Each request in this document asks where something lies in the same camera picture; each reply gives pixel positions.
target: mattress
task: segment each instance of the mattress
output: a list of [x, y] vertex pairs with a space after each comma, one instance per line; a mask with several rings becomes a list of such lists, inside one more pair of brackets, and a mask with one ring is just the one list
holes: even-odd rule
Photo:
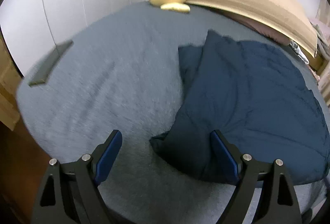
[[[209, 29], [234, 40], [279, 46], [201, 7], [182, 14], [141, 2], [74, 36], [46, 84], [28, 86], [37, 64], [18, 89], [29, 132], [61, 163], [91, 153], [113, 129], [122, 132], [122, 148], [99, 190], [111, 210], [135, 223], [216, 223], [233, 193], [234, 186], [177, 171], [149, 144], [153, 135], [170, 129], [182, 104], [178, 46], [204, 44]], [[314, 77], [290, 47], [281, 50], [302, 73], [329, 128], [330, 113]], [[322, 181], [295, 190], [301, 212], [325, 197]], [[252, 221], [259, 196], [255, 189], [244, 223]]]

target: pink fabric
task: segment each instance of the pink fabric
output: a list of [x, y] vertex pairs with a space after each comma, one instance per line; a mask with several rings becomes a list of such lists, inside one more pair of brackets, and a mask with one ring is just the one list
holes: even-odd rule
[[247, 18], [245, 16], [232, 13], [232, 12], [225, 12], [221, 11], [225, 16], [241, 23], [242, 25], [245, 25], [246, 27], [258, 32], [259, 34], [271, 38], [272, 40], [275, 40], [277, 43], [281, 45], [289, 45], [290, 44], [290, 38], [288, 38], [286, 35], [278, 32], [277, 30], [264, 25], [258, 21], [255, 21], [253, 19]]

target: wooden furniture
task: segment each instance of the wooden furniture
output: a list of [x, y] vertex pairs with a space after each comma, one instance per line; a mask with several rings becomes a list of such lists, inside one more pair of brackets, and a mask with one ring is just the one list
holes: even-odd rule
[[[0, 122], [0, 145], [0, 195], [25, 220], [23, 223], [30, 223], [39, 184], [51, 158], [34, 141], [22, 119], [14, 131]], [[1, 210], [0, 223], [11, 223], [3, 221]]]
[[21, 77], [0, 34], [0, 121], [10, 130], [14, 130], [20, 117], [15, 99], [20, 81]]

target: blue gripper pad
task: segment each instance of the blue gripper pad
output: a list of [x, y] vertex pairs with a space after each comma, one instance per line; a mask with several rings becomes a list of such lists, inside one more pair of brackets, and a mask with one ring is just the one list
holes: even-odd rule
[[122, 143], [123, 136], [120, 131], [117, 131], [96, 165], [94, 182], [97, 186], [107, 179]]
[[236, 185], [240, 181], [240, 168], [225, 146], [224, 142], [219, 138], [217, 133], [213, 131], [211, 134], [211, 146], [216, 155], [219, 168], [222, 169], [227, 182]]

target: navy blue blanket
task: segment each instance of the navy blue blanket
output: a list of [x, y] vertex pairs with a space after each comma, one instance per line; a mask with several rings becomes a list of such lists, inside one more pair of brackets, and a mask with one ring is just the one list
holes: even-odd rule
[[281, 159], [293, 183], [318, 181], [329, 170], [329, 132], [299, 70], [277, 48], [236, 42], [210, 30], [203, 47], [179, 48], [184, 102], [154, 151], [197, 179], [228, 182], [210, 144], [219, 129], [259, 161]]

